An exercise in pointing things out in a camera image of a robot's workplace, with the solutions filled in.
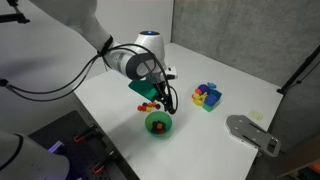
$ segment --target white table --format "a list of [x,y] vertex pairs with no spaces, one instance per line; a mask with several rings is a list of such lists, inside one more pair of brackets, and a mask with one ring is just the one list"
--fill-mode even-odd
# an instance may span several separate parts
[[[166,45],[166,61],[179,74],[171,81],[179,110],[171,116],[170,137],[146,131],[148,113],[136,110],[146,100],[117,72],[84,82],[76,95],[141,179],[245,179],[257,150],[229,135],[226,118],[256,110],[264,117],[255,123],[267,130],[282,99],[278,87],[173,43]],[[194,89],[208,81],[222,92],[220,105],[210,113],[191,99]]]

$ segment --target gray wall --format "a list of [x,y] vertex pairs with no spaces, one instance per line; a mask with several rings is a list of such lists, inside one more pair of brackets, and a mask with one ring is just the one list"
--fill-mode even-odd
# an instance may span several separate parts
[[[175,0],[172,41],[282,86],[320,44],[319,17],[319,0]],[[320,67],[276,114],[283,150],[320,130],[319,76]]]

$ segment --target green block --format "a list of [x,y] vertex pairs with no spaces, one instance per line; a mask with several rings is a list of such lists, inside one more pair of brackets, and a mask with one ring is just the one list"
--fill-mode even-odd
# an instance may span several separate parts
[[220,101],[216,102],[213,106],[208,106],[206,103],[202,104],[202,108],[208,112],[212,111],[214,108],[216,108],[220,104]]
[[128,86],[130,89],[147,98],[151,102],[153,102],[158,95],[157,90],[153,87],[153,84],[147,80],[133,80]]

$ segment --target blue block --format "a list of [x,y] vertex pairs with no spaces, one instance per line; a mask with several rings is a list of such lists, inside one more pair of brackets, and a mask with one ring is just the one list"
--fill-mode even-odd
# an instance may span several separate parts
[[218,101],[222,96],[222,93],[217,90],[212,91],[211,94],[214,95],[218,99]]
[[208,94],[213,94],[213,91],[215,91],[215,90],[211,90],[211,89],[210,89],[210,91],[208,92]]
[[217,88],[217,85],[211,83],[211,82],[208,82],[208,87],[210,88],[210,90],[215,90]]
[[204,103],[208,106],[213,106],[218,101],[219,99],[216,96],[209,94],[204,100]]

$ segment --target gray metal plate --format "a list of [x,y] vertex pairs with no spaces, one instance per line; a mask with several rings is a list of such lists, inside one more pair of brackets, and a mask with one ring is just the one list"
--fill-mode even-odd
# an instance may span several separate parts
[[280,151],[281,142],[252,122],[244,115],[231,115],[227,118],[226,125],[230,134],[245,141],[261,152],[276,157]]

